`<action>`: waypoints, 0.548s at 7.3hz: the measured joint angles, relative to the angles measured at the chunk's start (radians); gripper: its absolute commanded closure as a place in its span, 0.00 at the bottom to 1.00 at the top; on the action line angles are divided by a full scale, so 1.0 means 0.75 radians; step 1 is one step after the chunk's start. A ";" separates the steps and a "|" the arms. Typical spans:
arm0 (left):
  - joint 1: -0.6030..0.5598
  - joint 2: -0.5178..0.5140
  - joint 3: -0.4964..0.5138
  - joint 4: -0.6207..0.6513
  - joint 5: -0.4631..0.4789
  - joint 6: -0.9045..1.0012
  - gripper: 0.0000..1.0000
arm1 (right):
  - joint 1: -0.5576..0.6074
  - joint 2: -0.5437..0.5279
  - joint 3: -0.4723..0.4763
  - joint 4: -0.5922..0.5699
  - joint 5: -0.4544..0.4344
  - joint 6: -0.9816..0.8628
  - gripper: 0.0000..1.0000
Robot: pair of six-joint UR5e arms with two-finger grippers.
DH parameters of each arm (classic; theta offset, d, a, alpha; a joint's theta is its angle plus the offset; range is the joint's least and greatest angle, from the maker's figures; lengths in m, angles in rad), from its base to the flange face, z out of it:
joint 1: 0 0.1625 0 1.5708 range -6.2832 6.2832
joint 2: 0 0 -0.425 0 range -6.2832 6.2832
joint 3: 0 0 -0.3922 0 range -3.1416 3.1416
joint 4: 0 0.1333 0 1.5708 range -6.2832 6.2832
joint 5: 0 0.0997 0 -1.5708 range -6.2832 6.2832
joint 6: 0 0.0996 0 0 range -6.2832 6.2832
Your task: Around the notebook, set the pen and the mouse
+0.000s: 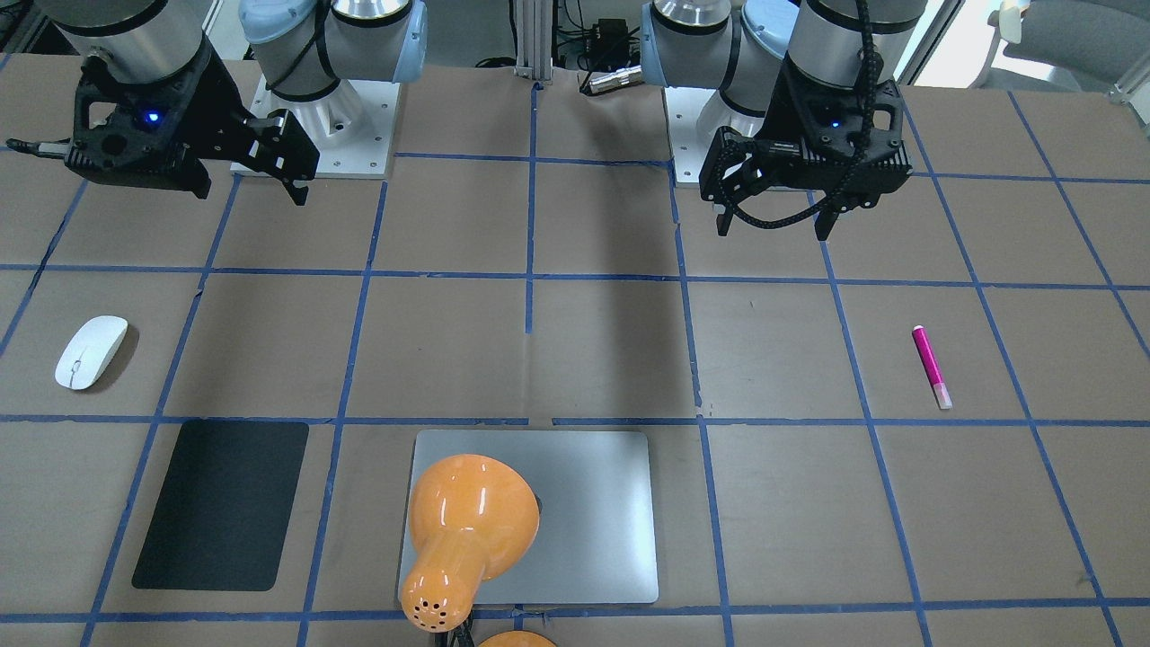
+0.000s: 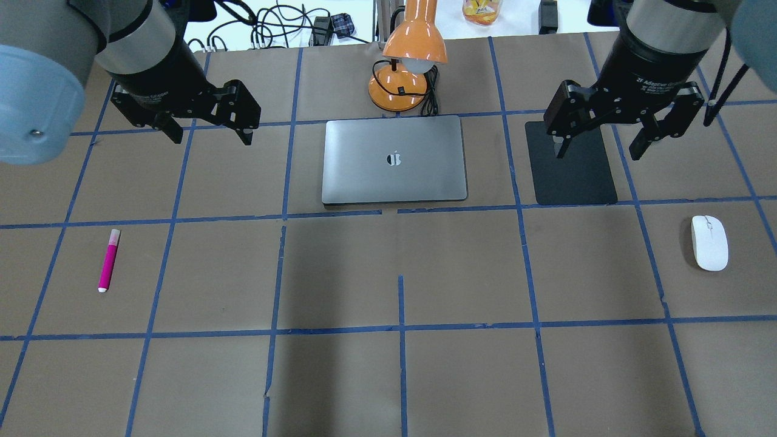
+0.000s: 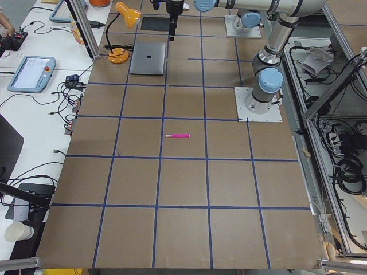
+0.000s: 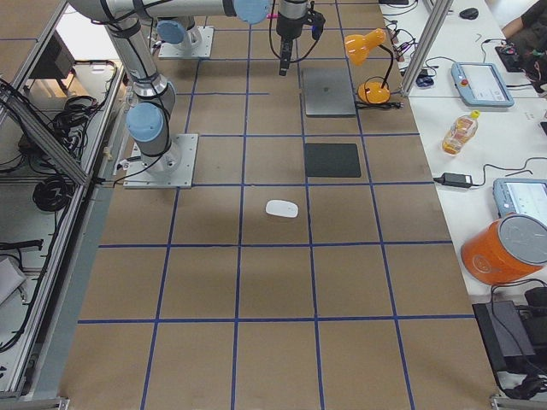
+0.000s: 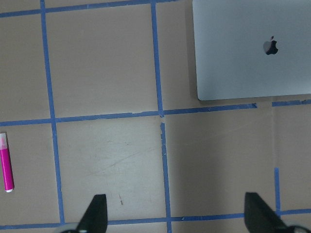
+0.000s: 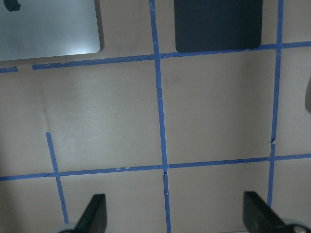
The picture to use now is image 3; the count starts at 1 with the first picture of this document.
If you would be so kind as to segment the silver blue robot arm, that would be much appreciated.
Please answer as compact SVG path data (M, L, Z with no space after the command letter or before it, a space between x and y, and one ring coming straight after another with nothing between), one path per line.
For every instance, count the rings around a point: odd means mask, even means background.
M194 1L195 8L208 12L215 7L278 13L278 18L262 50L253 59L256 84L245 99L246 108L256 114L270 109L274 95L280 90L283 75L278 71L280 56L299 19L319 11L326 1Z

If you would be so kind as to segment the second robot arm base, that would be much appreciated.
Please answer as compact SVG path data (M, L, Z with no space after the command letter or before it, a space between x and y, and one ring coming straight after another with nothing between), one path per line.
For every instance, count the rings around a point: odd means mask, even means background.
M227 37L230 38L261 38L259 25L261 17L258 12L238 9L235 15L224 17Z

